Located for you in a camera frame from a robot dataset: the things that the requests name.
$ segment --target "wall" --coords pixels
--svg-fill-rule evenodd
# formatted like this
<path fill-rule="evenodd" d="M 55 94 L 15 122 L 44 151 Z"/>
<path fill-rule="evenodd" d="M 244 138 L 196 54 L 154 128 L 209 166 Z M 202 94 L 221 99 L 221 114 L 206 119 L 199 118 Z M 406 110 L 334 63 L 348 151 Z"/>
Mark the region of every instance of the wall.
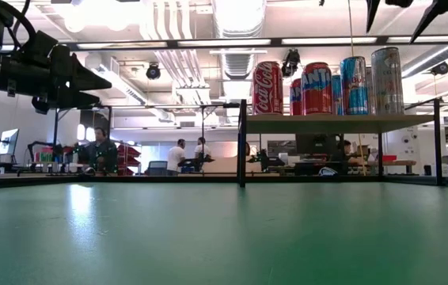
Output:
<path fill-rule="evenodd" d="M 55 111 L 47 115 L 35 112 L 31 105 L 31 97 L 17 95 L 7 97 L 0 92 L 0 137 L 3 131 L 20 129 L 15 150 L 15 157 L 19 164 L 28 163 L 27 145 L 36 140 L 52 142 L 55 122 Z M 70 111 L 59 121 L 58 142 L 73 144 L 76 142 L 79 111 Z"/>

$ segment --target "coca-cola can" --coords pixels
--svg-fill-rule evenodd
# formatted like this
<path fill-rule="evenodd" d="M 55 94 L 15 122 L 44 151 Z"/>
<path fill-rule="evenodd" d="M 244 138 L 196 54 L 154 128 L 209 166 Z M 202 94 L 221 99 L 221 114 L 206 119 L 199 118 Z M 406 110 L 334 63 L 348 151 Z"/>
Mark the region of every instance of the coca-cola can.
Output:
<path fill-rule="evenodd" d="M 332 72 L 327 63 L 310 63 L 302 72 L 303 112 L 332 114 Z"/>
<path fill-rule="evenodd" d="M 282 115 L 282 73 L 278 63 L 257 64 L 252 80 L 252 112 L 254 115 Z"/>
<path fill-rule="evenodd" d="M 290 84 L 290 115 L 299 116 L 303 115 L 303 103 L 302 103 L 302 80 L 300 78 L 295 79 Z"/>

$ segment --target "table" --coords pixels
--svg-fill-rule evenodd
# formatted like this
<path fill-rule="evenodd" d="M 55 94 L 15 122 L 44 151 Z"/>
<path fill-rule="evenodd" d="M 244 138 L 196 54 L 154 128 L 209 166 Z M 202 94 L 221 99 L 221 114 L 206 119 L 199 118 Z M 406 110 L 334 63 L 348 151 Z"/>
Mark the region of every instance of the table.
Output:
<path fill-rule="evenodd" d="M 0 189 L 0 284 L 448 284 L 448 187 Z"/>

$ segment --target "wooden shelf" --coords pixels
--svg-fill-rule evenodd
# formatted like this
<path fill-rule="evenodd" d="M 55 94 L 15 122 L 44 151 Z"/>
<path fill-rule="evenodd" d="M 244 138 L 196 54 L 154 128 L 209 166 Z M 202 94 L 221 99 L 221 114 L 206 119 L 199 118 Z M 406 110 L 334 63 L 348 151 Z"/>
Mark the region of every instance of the wooden shelf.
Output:
<path fill-rule="evenodd" d="M 248 134 L 377 134 L 433 121 L 429 115 L 247 116 Z"/>

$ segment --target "blue soda can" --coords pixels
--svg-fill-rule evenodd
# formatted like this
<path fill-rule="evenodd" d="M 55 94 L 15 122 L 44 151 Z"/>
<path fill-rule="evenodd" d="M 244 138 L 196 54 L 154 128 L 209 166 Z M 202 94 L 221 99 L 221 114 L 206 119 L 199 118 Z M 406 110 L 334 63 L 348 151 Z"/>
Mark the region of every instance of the blue soda can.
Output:
<path fill-rule="evenodd" d="M 332 76 L 333 115 L 344 114 L 344 101 L 342 100 L 342 82 L 340 75 Z"/>
<path fill-rule="evenodd" d="M 340 63 L 342 98 L 345 115 L 368 115 L 366 64 L 362 56 L 346 58 Z"/>

